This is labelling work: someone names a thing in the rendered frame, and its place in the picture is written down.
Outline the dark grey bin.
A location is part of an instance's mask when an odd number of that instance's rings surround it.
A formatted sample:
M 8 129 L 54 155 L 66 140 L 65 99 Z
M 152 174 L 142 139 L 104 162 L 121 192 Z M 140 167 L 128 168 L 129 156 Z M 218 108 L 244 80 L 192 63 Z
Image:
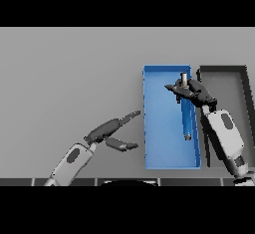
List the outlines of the dark grey bin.
M 245 66 L 201 66 L 197 79 L 217 99 L 217 108 L 230 112 L 244 141 L 244 158 L 255 167 L 255 100 Z

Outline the blue bin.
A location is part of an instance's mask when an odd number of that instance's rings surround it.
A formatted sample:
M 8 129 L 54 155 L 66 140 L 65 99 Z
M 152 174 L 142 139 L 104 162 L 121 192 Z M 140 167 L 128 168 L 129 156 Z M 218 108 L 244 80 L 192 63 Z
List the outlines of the blue bin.
M 174 85 L 190 65 L 144 65 L 143 130 L 145 168 L 148 170 L 199 169 L 201 166 L 195 107 L 191 106 L 191 140 L 183 135 L 181 104 L 165 85 Z

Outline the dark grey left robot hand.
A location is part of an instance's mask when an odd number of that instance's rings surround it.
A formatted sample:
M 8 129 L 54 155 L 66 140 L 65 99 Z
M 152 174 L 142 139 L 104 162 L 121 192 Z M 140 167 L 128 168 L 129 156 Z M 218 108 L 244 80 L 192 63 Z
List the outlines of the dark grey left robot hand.
M 122 118 L 113 118 L 108 120 L 107 122 L 93 129 L 88 135 L 84 137 L 84 140 L 88 145 L 92 145 L 93 143 L 101 143 L 104 141 L 107 146 L 121 152 L 137 148 L 137 143 L 127 143 L 122 140 L 113 138 L 113 134 L 139 114 L 140 111 L 136 111 Z

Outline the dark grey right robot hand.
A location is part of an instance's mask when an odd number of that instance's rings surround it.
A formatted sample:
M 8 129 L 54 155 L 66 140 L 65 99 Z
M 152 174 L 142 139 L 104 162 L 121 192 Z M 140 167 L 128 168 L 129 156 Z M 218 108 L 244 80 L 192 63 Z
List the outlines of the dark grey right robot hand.
M 165 87 L 176 95 L 178 103 L 182 99 L 190 100 L 197 108 L 209 106 L 209 110 L 214 112 L 217 106 L 217 99 L 212 97 L 208 90 L 194 79 L 187 80 L 188 88 L 181 85 L 181 79 L 178 79 L 174 85 L 165 85 Z

